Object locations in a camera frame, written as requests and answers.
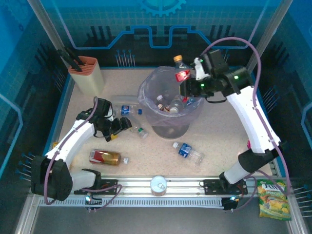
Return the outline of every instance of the trash can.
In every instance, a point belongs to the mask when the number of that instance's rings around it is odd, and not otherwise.
[[[175,139],[184,135],[190,123],[198,118],[203,98],[188,105],[180,113],[167,113],[156,106],[156,98],[162,95],[168,101],[178,95],[180,82],[176,81],[174,67],[156,68],[140,85],[138,102],[140,103],[147,121],[151,124],[157,135],[166,139]]]

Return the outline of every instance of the plastic bottle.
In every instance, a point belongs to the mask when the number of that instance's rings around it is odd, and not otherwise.
[[[157,106],[160,110],[162,111],[167,111],[169,110],[169,101],[167,101],[162,95],[159,95],[158,97],[156,97],[157,99]]]
[[[178,150],[179,155],[183,156],[184,158],[188,158],[197,165],[202,162],[205,156],[204,154],[192,149],[192,147],[186,143],[175,142],[173,147]]]
[[[115,116],[122,115],[122,116],[136,116],[142,114],[142,109],[139,109],[136,105],[115,105],[113,106]]]
[[[182,61],[182,55],[174,57],[175,61],[175,78],[182,82],[191,77],[191,69]]]
[[[132,124],[131,132],[137,133],[140,138],[145,139],[148,136],[148,132],[142,128],[141,123],[133,116],[130,116],[129,120]]]
[[[183,111],[183,109],[185,108],[185,103],[183,102],[183,99],[184,97],[182,97],[181,95],[176,95],[169,106],[169,112],[179,113]]]
[[[112,95],[109,99],[115,105],[138,105],[137,96],[134,95]]]
[[[121,157],[120,153],[104,150],[92,150],[89,156],[91,163],[100,163],[118,166],[121,162],[128,164],[129,158]]]

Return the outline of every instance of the yellow chip bag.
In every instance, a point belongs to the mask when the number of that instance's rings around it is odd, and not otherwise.
[[[286,191],[286,185],[282,180],[277,184]],[[282,221],[291,220],[287,197],[270,180],[260,179],[257,182],[260,217],[275,218]]]

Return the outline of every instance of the robotic arm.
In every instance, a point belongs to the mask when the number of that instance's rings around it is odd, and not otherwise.
[[[253,80],[245,67],[230,69],[223,61],[220,50],[214,50],[194,59],[196,77],[183,81],[180,94],[186,97],[223,96],[236,110],[251,143],[251,149],[241,153],[230,169],[223,172],[220,183],[224,191],[250,173],[254,173],[278,156],[253,105]],[[257,108],[268,126],[274,141],[281,149],[279,137],[272,130],[256,98]]]
[[[97,132],[102,132],[103,137],[108,142],[116,137],[118,133],[132,126],[129,119],[125,117],[114,118],[111,102],[99,98],[93,116],[77,129],[90,116],[91,111],[92,108],[81,112],[76,117],[72,129],[45,157],[38,156],[33,159],[31,168],[31,190],[33,193],[43,195],[44,179],[48,165],[60,148],[62,153],[55,158],[48,178],[48,197],[63,201],[71,191],[82,188],[98,189],[101,181],[100,172],[83,169],[80,172],[70,174],[68,169],[74,156],[87,139],[96,136]]]

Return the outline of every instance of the tin can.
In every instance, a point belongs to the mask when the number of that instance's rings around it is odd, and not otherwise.
[[[157,175],[151,180],[151,191],[155,196],[163,196],[166,193],[167,181],[164,177]]]

